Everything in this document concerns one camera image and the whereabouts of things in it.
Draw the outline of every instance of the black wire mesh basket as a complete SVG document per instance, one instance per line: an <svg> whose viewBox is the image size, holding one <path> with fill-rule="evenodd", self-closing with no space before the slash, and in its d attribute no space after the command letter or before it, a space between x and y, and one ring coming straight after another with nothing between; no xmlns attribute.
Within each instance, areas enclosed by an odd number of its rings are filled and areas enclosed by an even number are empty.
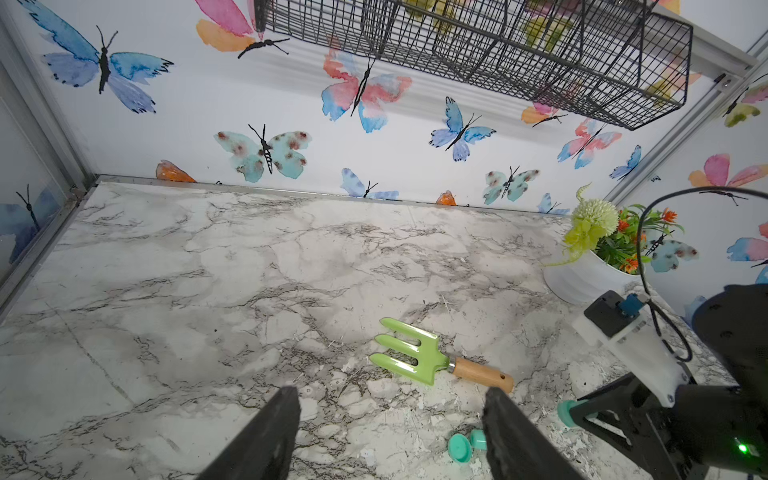
<svg viewBox="0 0 768 480"><path fill-rule="evenodd" d="M275 32L630 130L687 98L693 27L652 1L266 1Z"/></svg>

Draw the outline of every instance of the teal cap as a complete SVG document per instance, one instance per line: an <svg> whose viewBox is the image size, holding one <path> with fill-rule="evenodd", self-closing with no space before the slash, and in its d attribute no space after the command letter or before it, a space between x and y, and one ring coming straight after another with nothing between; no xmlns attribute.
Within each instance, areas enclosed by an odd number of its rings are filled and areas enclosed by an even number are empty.
<svg viewBox="0 0 768 480"><path fill-rule="evenodd" d="M488 444L485 441L485 432L481 429L474 429L469 433L469 444L475 450L488 450Z"/></svg>
<svg viewBox="0 0 768 480"><path fill-rule="evenodd" d="M448 455L457 463L468 463L472 458L472 446L469 440L461 433L454 434L448 440Z"/></svg>

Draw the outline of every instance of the pink butterfly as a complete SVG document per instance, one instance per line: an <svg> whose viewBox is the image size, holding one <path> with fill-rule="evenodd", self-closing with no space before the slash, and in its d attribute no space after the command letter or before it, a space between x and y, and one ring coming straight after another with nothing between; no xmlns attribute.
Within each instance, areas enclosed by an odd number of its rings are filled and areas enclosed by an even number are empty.
<svg viewBox="0 0 768 480"><path fill-rule="evenodd" d="M557 120L560 121L560 117L564 117L567 114L563 115L557 115L559 110L554 107L550 107L549 105L540 104L538 102L533 102L533 107L528 107L525 110L523 110L523 115L521 115L520 119L523 120L526 124L533 124L535 127L536 125L540 124L541 122L550 121L550 120Z"/></svg>
<svg viewBox="0 0 768 480"><path fill-rule="evenodd" d="M558 155L558 161L563 162L568 158L576 157L574 168L582 168L589 165L594 160L594 152L603 150L616 140L621 138L621 134L615 131L600 133L604 127L598 129L598 121L591 118L585 118L576 128L576 140L571 140L563 145L563 150Z"/></svg>
<svg viewBox="0 0 768 480"><path fill-rule="evenodd" d="M753 165L733 175L730 181L728 181L729 169L729 154L712 155L704 162L704 171L696 170L691 172L688 175L688 180L690 180L690 184L694 187L741 187L768 175L768 164ZM722 195L731 197L734 203L736 203L734 198L744 198L736 197L730 192L723 193Z"/></svg>
<svg viewBox="0 0 768 480"><path fill-rule="evenodd" d="M757 229L760 235L768 238L768 223L763 223ZM732 262L760 262L763 260L763 262L752 265L752 267L768 263L768 241L760 238L742 237L736 240L736 243L728 247L726 251L730 253L728 260ZM758 273L755 283L768 283L768 266Z"/></svg>
<svg viewBox="0 0 768 480"><path fill-rule="evenodd" d="M334 38L331 39L331 45L336 42ZM367 133L386 125L388 118L381 103L398 101L410 88L412 80L395 74L369 78L372 66L370 64L367 70L360 71L354 55L331 48L323 69L331 78L344 81L323 90L323 113L336 121L354 105L353 113L354 108L357 108L360 122Z"/></svg>
<svg viewBox="0 0 768 480"><path fill-rule="evenodd" d="M260 2L254 2L253 0L247 2L250 16L249 24L233 0L195 1L200 10L205 15L208 15L208 18L216 22L200 20L197 23L197 34L204 44L210 45L218 51L238 51L240 52L237 56L238 58L242 57L249 50L266 46L274 46L283 53L287 53L276 45L281 41L287 40L287 38L274 41L256 41L255 38L251 37L256 32L260 40L264 39L266 12L257 11L257 7L261 5Z"/></svg>

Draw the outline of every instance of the white wall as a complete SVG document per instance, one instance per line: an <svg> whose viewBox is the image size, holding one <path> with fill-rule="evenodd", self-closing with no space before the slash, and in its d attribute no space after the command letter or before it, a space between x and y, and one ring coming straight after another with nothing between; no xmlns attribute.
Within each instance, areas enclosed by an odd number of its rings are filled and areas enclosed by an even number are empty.
<svg viewBox="0 0 768 480"><path fill-rule="evenodd" d="M291 40L281 44L290 55L263 48L238 60L236 54L219 52L200 40L195 25L207 17L191 0L44 0L44 4L94 45L99 43L99 25L106 35L120 32L110 52L144 52L175 63L169 73L141 85L156 102L157 113L135 114L108 88L99 95L98 79L81 88L56 82L41 56L63 49L46 41L47 32L17 2L4 3L2 8L23 37L22 51L34 58L42 87L64 112L73 141L97 174L153 177L157 163L168 160L200 182L253 186L230 166L230 155L214 134L251 134L249 123L254 127L266 123L270 136L304 130L313 140L302 151L308 164L301 177L265 174L260 187L345 194L340 188L341 170L348 167L364 182L379 182L379 189L398 190L401 200L434 202L450 190L459 204L479 206L485 174L508 173L509 167L519 166L520 171L539 169L541 175L516 202L499 199L493 207L536 211L549 192L553 201L572 208L575 191L582 185L592 183L589 196L606 195L617 183L608 175L626 164L635 145L648 152L712 85L710 79L701 78L690 87L683 110L634 132L606 127L605 131L619 131L623 137L598 152L591 165L575 170L574 159L559 164L557 156L575 138L574 129L583 120L576 114L563 118L563 124L550 121L531 128L521 121L530 102L380 62L373 74L409 76L413 85L401 101L385 106L389 124L367 134L357 116L347 114L334 123L323 115L320 92L337 82L323 70L327 48ZM247 12L244 0L237 4ZM430 133L445 127L446 95L458 102L465 118L482 114L478 124L497 131L472 145L465 163L455 163L450 152L428 145Z"/></svg>
<svg viewBox="0 0 768 480"><path fill-rule="evenodd" d="M768 67L759 74L768 73ZM678 149L654 174L661 180L647 181L627 198L625 204L649 204L654 199L676 190L690 188L691 172L703 169L708 157L730 155L729 179L744 168L768 165L768 102L755 104L763 114L727 128L719 112L693 137ZM744 188L768 192L768 177L743 185ZM729 284L752 284L764 266L758 262L730 261L726 252L740 237L756 238L768 243L758 232L760 224L768 222L768 202L759 198L737 199L738 207L728 197L716 194L689 194L670 199L660 207L669 207L678 214L685 234L675 238L696 247L699 258L681 261L677 270L666 273L649 272L651 284L679 313L696 296L709 298Z"/></svg>

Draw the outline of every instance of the teal spotted butterfly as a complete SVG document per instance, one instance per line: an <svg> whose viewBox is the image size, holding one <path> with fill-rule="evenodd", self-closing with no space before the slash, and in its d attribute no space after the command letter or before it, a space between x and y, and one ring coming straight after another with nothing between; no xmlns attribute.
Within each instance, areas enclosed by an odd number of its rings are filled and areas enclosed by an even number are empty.
<svg viewBox="0 0 768 480"><path fill-rule="evenodd" d="M266 141L264 133L266 125L259 134L256 129L250 127L259 137L261 146L243 134L231 131L220 131L214 138L221 147L232 153L230 162L235 170L242 173L246 182L255 184L264 174L264 164L272 174L274 165L281 174L288 178L298 178L304 172L306 157L297 152L306 148L312 137L305 131L290 131L275 135Z"/></svg>
<svg viewBox="0 0 768 480"><path fill-rule="evenodd" d="M649 253L650 266L658 273L677 270L680 259L688 261L699 258L699 252L691 245L663 237L654 242Z"/></svg>
<svg viewBox="0 0 768 480"><path fill-rule="evenodd" d="M515 201L528 189L528 182L538 177L538 170L527 170L521 174L517 174L520 167L515 168L512 171L512 167L509 168L509 178L502 172L488 172L485 175L485 182L488 186L483 190L482 196L485 198L485 204L490 205L496 201L499 196L507 194L507 198L510 201Z"/></svg>

